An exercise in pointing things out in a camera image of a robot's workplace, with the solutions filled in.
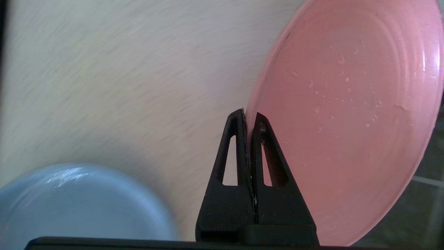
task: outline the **plastic dish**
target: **plastic dish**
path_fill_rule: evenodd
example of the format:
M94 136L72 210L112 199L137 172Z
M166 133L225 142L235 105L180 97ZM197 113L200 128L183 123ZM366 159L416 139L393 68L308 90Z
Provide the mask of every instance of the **plastic dish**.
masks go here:
M22 250L41 236L177 240L166 207L118 171L61 164L0 190L0 249Z
M435 0L309 0L271 49L247 107L268 117L322 245L348 246L390 210L443 92Z

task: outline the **pink plastic plate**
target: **pink plastic plate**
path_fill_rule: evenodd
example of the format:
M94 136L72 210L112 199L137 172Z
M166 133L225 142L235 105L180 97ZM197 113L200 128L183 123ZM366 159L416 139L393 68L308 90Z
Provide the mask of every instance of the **pink plastic plate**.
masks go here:
M322 245L369 232L409 183L443 92L435 0L309 0L247 108L268 117Z

